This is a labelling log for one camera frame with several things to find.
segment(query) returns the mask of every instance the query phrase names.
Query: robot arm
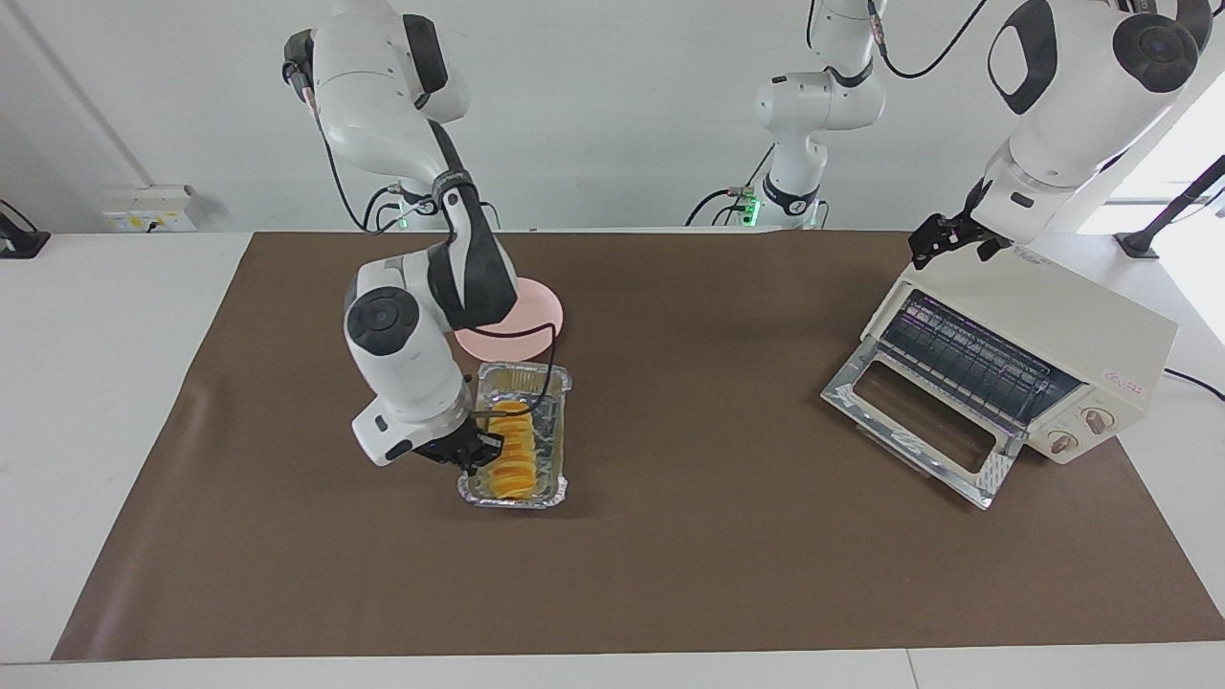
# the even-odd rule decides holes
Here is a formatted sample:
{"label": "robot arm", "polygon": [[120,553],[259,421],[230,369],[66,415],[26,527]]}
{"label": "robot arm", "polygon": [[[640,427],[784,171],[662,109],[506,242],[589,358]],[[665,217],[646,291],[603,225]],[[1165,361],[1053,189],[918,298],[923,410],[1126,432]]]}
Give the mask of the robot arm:
{"label": "robot arm", "polygon": [[1208,0],[1028,0],[1018,7],[991,47],[989,72],[1020,120],[963,211],[931,216],[910,237],[915,267],[975,243],[989,260],[1041,234],[1174,105],[1212,20]]}
{"label": "robot arm", "polygon": [[468,105],[434,25],[385,0],[341,0],[287,45],[287,81],[311,105],[337,156],[376,174],[430,185],[450,228],[425,251],[363,266],[344,333],[375,401],[353,422],[379,466],[409,451],[472,473],[501,452],[480,432],[445,333],[506,318],[517,277],[442,121]]}
{"label": "robot arm", "polygon": [[[880,12],[886,0],[878,0]],[[807,224],[829,153],[820,131],[875,124],[884,110],[884,86],[872,70],[872,26],[865,0],[822,0],[809,27],[826,69],[774,77],[757,92],[757,119],[774,135],[774,162],[755,189],[757,222]]]}

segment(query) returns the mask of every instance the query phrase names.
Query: round pink plate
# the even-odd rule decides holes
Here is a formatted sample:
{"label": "round pink plate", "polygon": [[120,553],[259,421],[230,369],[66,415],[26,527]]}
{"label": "round pink plate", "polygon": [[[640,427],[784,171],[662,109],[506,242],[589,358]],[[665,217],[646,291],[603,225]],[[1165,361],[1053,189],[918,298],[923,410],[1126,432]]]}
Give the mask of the round pink plate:
{"label": "round pink plate", "polygon": [[[544,284],[526,277],[519,278],[519,300],[506,320],[481,330],[489,332],[522,332],[551,322],[561,333],[561,300]],[[514,340],[497,340],[477,335],[470,330],[456,332],[459,346],[483,362],[526,362],[549,351],[551,335],[548,330]]]}

